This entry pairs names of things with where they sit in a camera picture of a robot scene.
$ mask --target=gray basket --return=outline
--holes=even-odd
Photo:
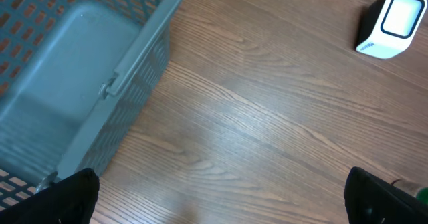
[[[181,0],[0,2],[0,169],[101,175],[167,66]]]

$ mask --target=wooden table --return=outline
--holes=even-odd
[[[347,223],[350,168],[428,183],[428,17],[354,51],[374,0],[184,0],[94,223]]]

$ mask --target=lattice pattern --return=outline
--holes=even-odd
[[[71,5],[83,0],[0,0],[0,96]],[[93,0],[143,25],[161,0]]]
[[[160,80],[168,64],[168,49],[169,30],[165,29],[151,49],[148,60],[137,70],[128,89],[117,103],[76,171],[90,167],[97,175],[102,174]]]
[[[32,196],[35,187],[0,169],[0,211]]]

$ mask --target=plastic basket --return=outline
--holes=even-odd
[[[0,169],[101,175],[167,66],[181,0],[0,2]]]

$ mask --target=basket handle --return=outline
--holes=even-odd
[[[129,50],[114,68],[114,81],[107,87],[106,92],[111,96],[122,93],[128,85],[136,70],[143,63],[152,45],[165,30],[181,0],[162,0],[154,13],[150,16],[138,37],[134,40]]]

